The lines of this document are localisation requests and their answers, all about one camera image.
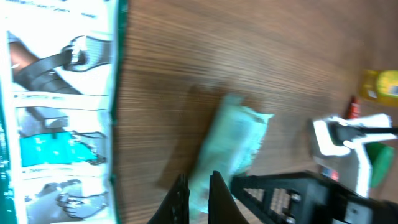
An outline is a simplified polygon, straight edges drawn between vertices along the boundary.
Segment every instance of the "wood grain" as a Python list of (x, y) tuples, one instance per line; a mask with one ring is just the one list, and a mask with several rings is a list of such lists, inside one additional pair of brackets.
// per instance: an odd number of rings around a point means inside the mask
[[(123, 223), (146, 223), (192, 168), (227, 92), (275, 114), (252, 174), (315, 169), (307, 119), (344, 112), (362, 69), (397, 68), (397, 9), (396, 0), (131, 1), (115, 129)], [(397, 114), (362, 104), (362, 114), (381, 111)]]

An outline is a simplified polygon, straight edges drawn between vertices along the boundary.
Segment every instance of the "package with green border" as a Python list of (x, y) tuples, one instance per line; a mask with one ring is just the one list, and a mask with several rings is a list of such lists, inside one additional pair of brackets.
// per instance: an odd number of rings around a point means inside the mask
[(127, 1), (2, 6), (0, 222), (119, 223), (112, 125)]

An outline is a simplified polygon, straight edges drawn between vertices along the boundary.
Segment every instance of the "brown wooden surface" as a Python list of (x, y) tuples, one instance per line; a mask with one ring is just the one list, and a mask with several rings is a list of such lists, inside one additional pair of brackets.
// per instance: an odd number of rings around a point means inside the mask
[(396, 0), (131, 1), (115, 130), (123, 223), (146, 223), (194, 165), (226, 92), (275, 114), (251, 174), (314, 170), (307, 119), (344, 112), (362, 69), (397, 68), (397, 9)]

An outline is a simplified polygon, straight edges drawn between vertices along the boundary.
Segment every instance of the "yellow bottle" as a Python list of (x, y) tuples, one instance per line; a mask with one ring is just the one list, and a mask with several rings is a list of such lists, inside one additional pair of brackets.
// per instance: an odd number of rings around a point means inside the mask
[(398, 70), (365, 70), (359, 94), (384, 105), (398, 106)]

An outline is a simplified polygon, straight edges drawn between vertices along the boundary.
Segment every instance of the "printed illustration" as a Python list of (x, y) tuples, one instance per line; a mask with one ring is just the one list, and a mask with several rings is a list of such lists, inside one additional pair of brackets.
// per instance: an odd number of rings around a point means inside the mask
[(82, 221), (108, 206), (107, 192), (82, 195), (78, 179), (46, 184), (40, 192), (25, 196), (29, 224)]
[(24, 43), (8, 32), (9, 50), (14, 82), (27, 91), (82, 94), (66, 82), (54, 69), (86, 72), (111, 63), (111, 42), (90, 36), (74, 38), (59, 54), (38, 58)]
[(105, 135), (101, 132), (74, 131), (74, 127), (69, 125), (68, 111), (71, 110), (17, 108), (23, 167), (76, 162), (98, 165), (106, 162)]

